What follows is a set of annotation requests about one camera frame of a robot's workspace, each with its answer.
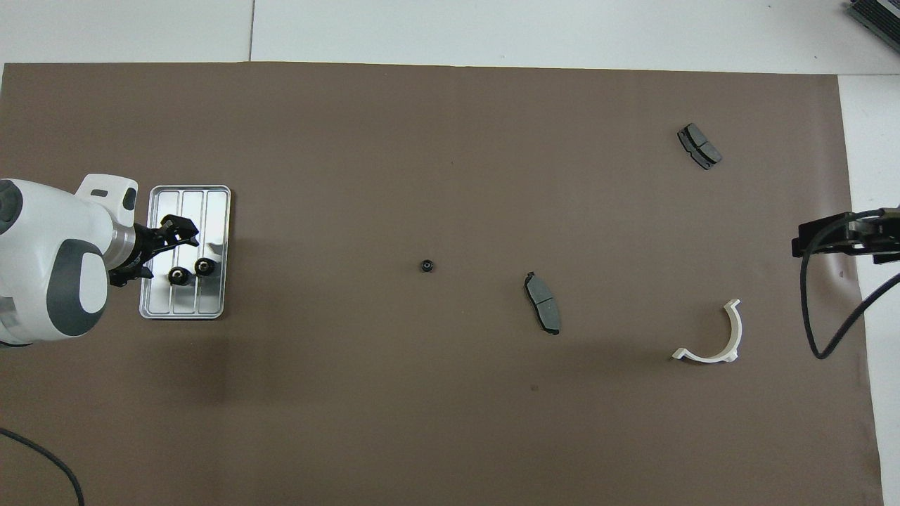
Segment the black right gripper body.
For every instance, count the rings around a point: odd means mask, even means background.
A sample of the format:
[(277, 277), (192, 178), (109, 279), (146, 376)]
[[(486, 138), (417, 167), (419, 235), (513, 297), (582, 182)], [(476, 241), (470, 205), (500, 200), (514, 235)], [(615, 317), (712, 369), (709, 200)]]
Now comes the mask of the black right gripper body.
[(852, 214), (851, 256), (871, 256), (874, 264), (899, 260), (899, 208), (883, 207)]

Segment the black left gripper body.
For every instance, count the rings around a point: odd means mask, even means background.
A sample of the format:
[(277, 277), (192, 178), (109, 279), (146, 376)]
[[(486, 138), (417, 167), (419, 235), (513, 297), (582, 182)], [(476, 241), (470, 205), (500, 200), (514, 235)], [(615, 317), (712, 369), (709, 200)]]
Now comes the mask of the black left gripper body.
[(136, 269), (144, 271), (149, 260), (169, 250), (168, 226), (157, 228), (135, 225), (136, 239), (134, 246)]

